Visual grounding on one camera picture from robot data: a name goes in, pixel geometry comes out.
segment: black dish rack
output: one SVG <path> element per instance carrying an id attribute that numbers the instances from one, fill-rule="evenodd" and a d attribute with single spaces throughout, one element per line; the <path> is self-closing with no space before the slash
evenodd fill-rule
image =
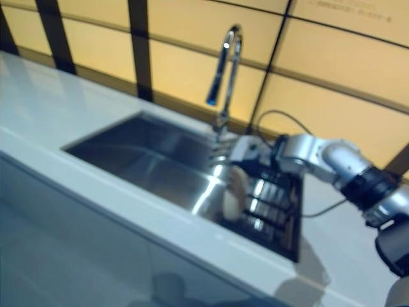
<path id="1" fill-rule="evenodd" d="M 298 262 L 301 234 L 302 182 L 300 177 L 271 172 L 266 178 L 251 178 L 253 193 L 236 222 L 220 224 L 248 239 Z"/>

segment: black cable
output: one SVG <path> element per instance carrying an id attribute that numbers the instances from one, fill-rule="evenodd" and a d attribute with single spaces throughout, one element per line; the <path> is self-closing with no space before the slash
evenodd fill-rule
<path id="1" fill-rule="evenodd" d="M 281 110 L 268 110 L 266 112 L 264 112 L 259 118 L 258 121 L 256 123 L 256 132 L 258 134 L 258 136 L 263 140 L 264 143 L 266 143 L 268 146 L 270 146 L 270 144 L 268 144 L 268 141 L 264 138 L 264 136 L 261 134 L 260 132 L 260 123 L 261 120 L 268 114 L 272 114 L 272 113 L 277 113 L 277 114 L 281 114 L 284 115 L 286 117 L 288 117 L 290 120 L 292 120 L 293 122 L 295 122 L 297 125 L 299 125 L 301 128 L 304 129 L 304 131 L 306 131 L 306 133 L 314 135 L 302 122 L 300 122 L 299 120 L 297 120 L 294 116 L 288 114 L 287 112 L 281 111 Z"/>
<path id="2" fill-rule="evenodd" d="M 339 202 L 329 206 L 328 208 L 318 211 L 317 213 L 313 213 L 313 214 L 302 214 L 302 217 L 306 217 L 306 218 L 312 218 L 312 217 L 318 217 L 318 216 L 322 216 L 323 214 L 327 213 L 328 211 L 331 211 L 332 209 L 335 209 L 336 207 L 342 205 L 344 202 L 346 202 L 347 199 L 345 198 L 344 200 L 340 200 Z"/>

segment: sink basin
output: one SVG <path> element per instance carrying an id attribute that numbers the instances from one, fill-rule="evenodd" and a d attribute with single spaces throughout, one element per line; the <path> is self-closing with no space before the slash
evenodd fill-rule
<path id="1" fill-rule="evenodd" d="M 211 143 L 148 113 L 65 149 L 68 153 L 298 260 L 300 180 L 271 174 L 249 180 L 246 210 L 237 222 L 222 216 L 228 166 L 210 167 Z"/>
<path id="2" fill-rule="evenodd" d="M 208 140 L 146 113 L 66 151 L 193 214 L 220 212 L 226 175 Z"/>

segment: white countertop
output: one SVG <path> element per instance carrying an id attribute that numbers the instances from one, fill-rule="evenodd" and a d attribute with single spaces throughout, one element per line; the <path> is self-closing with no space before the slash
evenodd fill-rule
<path id="1" fill-rule="evenodd" d="M 345 204 L 302 221 L 298 265 L 61 150 L 140 111 L 203 133 L 208 126 L 141 99 L 0 53 L 0 149 L 97 204 L 97 210 L 186 251 L 227 279 L 294 306 L 383 306 L 396 277 L 374 248 L 376 231 Z M 307 177 L 304 212 L 342 196 Z"/>

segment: faucet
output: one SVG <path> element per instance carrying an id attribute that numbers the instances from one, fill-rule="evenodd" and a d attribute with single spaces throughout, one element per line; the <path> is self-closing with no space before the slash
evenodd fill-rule
<path id="1" fill-rule="evenodd" d="M 215 122 L 213 123 L 213 131 L 217 133 L 217 141 L 220 141 L 221 134 L 226 131 L 227 123 L 229 120 L 229 106 L 231 94 L 233 92 L 233 86 L 235 84 L 236 73 L 238 63 L 240 61 L 240 53 L 242 51 L 242 27 L 239 24 L 235 24 L 226 33 L 222 42 L 222 49 L 219 55 L 219 62 L 217 63 L 216 73 L 213 78 L 212 86 L 210 87 L 209 94 L 206 99 L 206 103 L 211 106 L 216 106 L 217 97 L 219 95 L 220 86 L 222 84 L 223 73 L 228 60 L 231 44 L 235 44 L 233 53 L 233 64 L 230 71 L 230 78 L 228 88 L 226 92 L 226 98 L 224 100 L 224 107 L 222 111 L 217 114 Z"/>

